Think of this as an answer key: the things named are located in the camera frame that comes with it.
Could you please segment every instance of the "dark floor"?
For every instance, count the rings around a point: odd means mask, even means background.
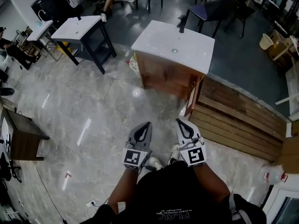
[[[178,24],[178,17],[186,14],[187,7],[195,0],[151,0],[151,14],[147,12],[147,0],[139,0],[139,9],[134,3],[119,4],[113,8],[113,15],[108,19],[106,28],[114,43],[131,46],[151,20]],[[271,24],[263,17],[257,7],[256,12],[247,20],[245,35],[241,39],[242,23],[238,20],[231,25],[227,33],[224,28],[229,20],[220,26],[215,37],[215,47],[210,73],[240,86],[252,95],[271,105],[284,116],[289,116],[289,103],[276,106],[275,102],[288,97],[288,90],[283,72],[268,58],[259,47],[263,33],[267,33]],[[92,14],[93,9],[86,11]],[[197,31],[198,19],[190,15],[186,28]],[[216,22],[204,24],[202,33],[212,36]]]

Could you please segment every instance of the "wooden pallet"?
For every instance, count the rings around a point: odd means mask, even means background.
[[[204,138],[268,161],[277,160],[285,140],[284,120],[207,77],[190,121]]]

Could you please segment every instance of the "sink basin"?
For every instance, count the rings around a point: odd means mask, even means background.
[[[179,33],[174,25],[154,21],[145,28],[132,45],[136,51],[153,54],[207,74],[215,39],[185,29]]]

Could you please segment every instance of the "black table frame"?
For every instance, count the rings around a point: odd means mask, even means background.
[[[97,30],[100,29],[104,39],[99,42],[99,45],[97,48],[93,51],[90,45],[88,44],[88,39],[92,36],[92,34]],[[78,56],[79,53],[82,53],[80,48],[78,51],[73,55],[69,50],[68,47],[70,44],[80,44],[84,48],[84,53],[88,54],[88,57],[90,58],[91,61],[93,61],[96,66],[99,68],[102,74],[105,73],[105,70],[103,69],[102,65],[105,63],[105,61],[112,55],[113,57],[116,57],[116,52],[114,50],[114,47],[110,41],[110,38],[108,36],[108,33],[105,29],[104,23],[102,20],[99,20],[96,24],[94,24],[87,32],[86,34],[80,39],[62,39],[62,38],[53,38],[57,42],[57,44],[61,47],[61,49],[66,53],[66,55],[75,63],[75,65],[78,65],[79,62],[75,58]],[[107,55],[99,61],[98,58],[96,57],[96,52],[99,51],[100,49],[108,49],[109,51],[107,52]]]

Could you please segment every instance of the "faucet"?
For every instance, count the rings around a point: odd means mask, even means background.
[[[41,16],[39,15],[39,13],[40,13],[41,11],[43,12],[43,14],[46,14],[44,10],[39,10],[38,13],[37,13],[37,16],[38,16],[38,18],[39,18],[40,20],[44,21],[44,20],[41,18]]]
[[[185,26],[186,26],[186,22],[187,22],[187,17],[186,17],[186,15],[180,15],[178,18],[179,18],[181,21],[180,21],[180,23],[177,25],[177,28],[179,28],[179,32],[180,32],[180,33],[184,33]]]

